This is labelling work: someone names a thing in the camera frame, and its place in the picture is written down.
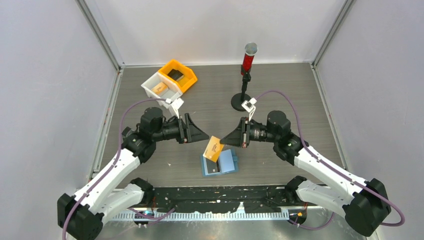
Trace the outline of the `tan credit card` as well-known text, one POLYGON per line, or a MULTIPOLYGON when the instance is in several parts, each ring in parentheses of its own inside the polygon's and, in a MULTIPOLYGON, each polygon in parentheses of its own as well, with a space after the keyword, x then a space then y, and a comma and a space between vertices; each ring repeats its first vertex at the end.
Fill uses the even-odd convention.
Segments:
POLYGON ((216 163, 224 148, 224 145, 221 144, 220 141, 221 140, 218 137, 211 136, 202 156, 205 159, 216 163))

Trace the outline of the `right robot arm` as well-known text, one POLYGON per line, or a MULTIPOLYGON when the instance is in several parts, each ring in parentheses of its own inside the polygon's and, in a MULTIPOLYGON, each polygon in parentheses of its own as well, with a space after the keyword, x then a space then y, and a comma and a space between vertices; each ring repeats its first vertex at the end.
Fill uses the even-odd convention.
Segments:
POLYGON ((235 130, 220 142, 233 147, 247 148, 251 141, 273 144, 273 151, 283 161, 319 179, 325 186, 302 176, 286 184, 285 198, 291 205, 308 202, 343 217, 357 233, 369 237, 391 213, 385 185, 378 179, 368 181, 358 177, 319 154, 291 130, 284 112, 273 110, 266 124, 242 117, 235 130))

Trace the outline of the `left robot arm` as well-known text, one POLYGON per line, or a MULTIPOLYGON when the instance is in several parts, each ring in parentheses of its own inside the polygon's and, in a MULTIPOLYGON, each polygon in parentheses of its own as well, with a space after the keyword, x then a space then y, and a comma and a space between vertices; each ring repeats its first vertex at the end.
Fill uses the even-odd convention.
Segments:
POLYGON ((136 128, 126 127, 121 134, 121 143, 111 161, 84 187, 72 195, 64 193, 57 200, 57 221, 63 239, 70 235, 76 240, 94 240, 119 212, 137 204, 148 207, 153 202, 153 186, 139 177, 119 192, 112 191, 151 158, 158 142, 176 140, 188 144, 209 139, 189 113, 183 118, 166 119, 159 107, 147 108, 136 128))

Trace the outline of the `blue leather card holder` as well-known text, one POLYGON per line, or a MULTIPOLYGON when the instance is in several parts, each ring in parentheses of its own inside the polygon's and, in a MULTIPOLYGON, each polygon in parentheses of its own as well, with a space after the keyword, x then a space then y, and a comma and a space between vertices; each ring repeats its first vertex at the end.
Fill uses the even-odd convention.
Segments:
POLYGON ((201 170, 204 177, 214 177, 225 174, 236 173, 239 171, 238 160, 234 149, 223 150, 218 158, 220 165, 220 173, 206 175, 205 159, 202 155, 200 156, 201 170))

